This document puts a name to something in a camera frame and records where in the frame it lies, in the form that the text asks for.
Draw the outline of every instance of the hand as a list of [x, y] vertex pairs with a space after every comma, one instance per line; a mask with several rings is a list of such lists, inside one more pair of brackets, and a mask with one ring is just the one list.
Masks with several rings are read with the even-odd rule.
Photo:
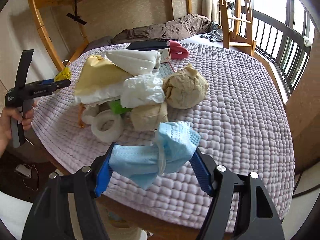
[[26, 112], [25, 118], [22, 118], [21, 113], [16, 108], [5, 107], [2, 110], [0, 117], [0, 156], [7, 147], [9, 141], [12, 139], [11, 135], [11, 117], [21, 121], [22, 127], [25, 131], [31, 128], [31, 122], [33, 120], [34, 110], [33, 108]]

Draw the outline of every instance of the blue face mask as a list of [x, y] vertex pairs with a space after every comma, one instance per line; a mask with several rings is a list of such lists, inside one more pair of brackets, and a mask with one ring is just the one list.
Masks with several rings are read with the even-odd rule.
[[160, 123], [153, 146], [115, 145], [109, 166], [147, 189], [157, 175], [176, 172], [189, 161], [199, 141], [200, 135], [188, 122]]

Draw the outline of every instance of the black handheld tool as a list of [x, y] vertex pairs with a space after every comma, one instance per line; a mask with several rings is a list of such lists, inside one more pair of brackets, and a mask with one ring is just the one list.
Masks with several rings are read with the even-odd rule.
[[[68, 206], [68, 193], [74, 193], [76, 212], [84, 240], [108, 240], [94, 198], [106, 189], [113, 170], [109, 166], [112, 143], [107, 153], [97, 157], [91, 166], [75, 174], [59, 176], [53, 172], [30, 210], [22, 240], [74, 240]], [[211, 156], [197, 148], [190, 163], [201, 189], [213, 197], [209, 211], [196, 240], [222, 240], [228, 222], [232, 195], [240, 193], [234, 230], [238, 240], [284, 240], [276, 208], [258, 174], [232, 173], [216, 165]]]
[[[5, 96], [5, 106], [18, 108], [25, 117], [25, 113], [32, 108], [34, 98], [51, 95], [55, 90], [68, 87], [70, 80], [54, 81], [54, 79], [41, 80], [26, 84], [28, 69], [32, 61], [34, 50], [24, 50], [21, 54], [14, 88]], [[11, 133], [13, 147], [17, 148], [26, 142], [22, 124], [11, 118]]]

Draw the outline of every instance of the black railing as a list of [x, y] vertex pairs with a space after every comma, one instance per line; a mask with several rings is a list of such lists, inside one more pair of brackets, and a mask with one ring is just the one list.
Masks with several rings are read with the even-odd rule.
[[[245, 19], [244, 10], [242, 7], [241, 18]], [[275, 64], [288, 95], [291, 95], [306, 67], [311, 48], [304, 45], [302, 34], [284, 23], [256, 10], [252, 10], [252, 16], [256, 50]], [[244, 37], [245, 24], [241, 22], [239, 30], [239, 35]]]

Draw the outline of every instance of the bunk bed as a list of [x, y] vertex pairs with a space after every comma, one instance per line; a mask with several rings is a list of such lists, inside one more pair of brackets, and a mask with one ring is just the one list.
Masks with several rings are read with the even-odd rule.
[[[83, 0], [28, 0], [29, 7], [31, 9], [31, 12], [33, 14], [34, 22], [36, 24], [36, 28], [38, 30], [39, 36], [48, 51], [48, 54], [50, 55], [54, 65], [58, 69], [58, 71], [61, 71], [65, 66], [63, 65], [57, 50], [55, 49], [49, 33], [47, 32], [46, 26], [44, 25], [44, 21], [42, 20], [40, 8], [46, 7], [46, 6], [58, 6], [58, 5], [65, 5], [65, 4], [71, 4], [74, 8], [75, 15], [76, 13], [76, 3]], [[241, 2], [240, 0], [235, 0], [235, 16], [229, 17], [227, 13], [227, 5], [226, 0], [219, 0], [220, 1], [220, 7], [221, 7], [221, 22], [222, 22], [222, 28], [223, 28], [223, 47], [229, 49], [230, 46], [239, 46], [242, 47], [243, 52], [253, 55], [254, 49], [255, 49], [255, 41], [252, 40], [252, 13], [251, 13], [251, 4], [250, 0], [246, 1], [246, 8], [247, 8], [247, 15], [246, 19], [240, 18], [240, 11], [241, 11]], [[191, 13], [192, 11], [192, 1], [186, 0], [187, 2], [187, 13]], [[235, 21], [234, 24], [234, 30], [230, 31], [228, 26], [228, 19], [232, 19]], [[240, 21], [246, 22], [246, 34], [247, 37], [244, 38], [239, 33], [239, 26]], [[86, 35], [85, 26], [81, 23], [78, 23], [81, 36], [83, 38], [83, 43], [79, 45], [79, 47], [74, 52], [73, 56], [70, 59], [70, 62], [73, 62], [75, 59], [77, 59], [84, 49], [88, 46], [89, 41]]]
[[[250, 0], [245, 0], [245, 20], [240, 19], [240, 0], [236, 0], [232, 18], [228, 16], [225, 1], [219, 0], [223, 48], [182, 41], [190, 56], [171, 62], [174, 70], [191, 63], [210, 82], [209, 92], [204, 101], [191, 109], [169, 109], [168, 118], [193, 123], [193, 128], [202, 136], [201, 151], [233, 172], [246, 175], [249, 171], [258, 171], [282, 218], [290, 206], [294, 178], [289, 125], [270, 76], [264, 66], [251, 57], [255, 41], [252, 39]], [[49, 38], [39, 9], [49, 5], [72, 4], [76, 16], [75, 0], [28, 2], [41, 40], [61, 71], [65, 66]], [[191, 13], [191, 0], [186, 2], [187, 13]], [[229, 19], [235, 21], [233, 31], [229, 30]], [[246, 37], [238, 35], [240, 21], [246, 22]], [[91, 54], [128, 46], [128, 43], [121, 43], [83, 53], [89, 41], [85, 26], [79, 24], [79, 28], [83, 43], [70, 59], [71, 86], [56, 95], [41, 98], [33, 122], [34, 131], [47, 149], [51, 161], [65, 174], [90, 165], [95, 157], [108, 149], [108, 144], [95, 139], [89, 129], [81, 130], [77, 125], [78, 108], [73, 105], [72, 94], [81, 69]], [[233, 46], [241, 48], [244, 53], [229, 50]], [[128, 126], [118, 143], [143, 145], [152, 137], [152, 131], [137, 133], [132, 126]], [[177, 173], [158, 177], [155, 184], [145, 191], [114, 173], [108, 190], [99, 201], [123, 219], [156, 235], [170, 239], [194, 239], [210, 205], [210, 198], [201, 191], [195, 178], [190, 164], [186, 163]], [[227, 232], [232, 232], [234, 228], [236, 210], [235, 195]]]

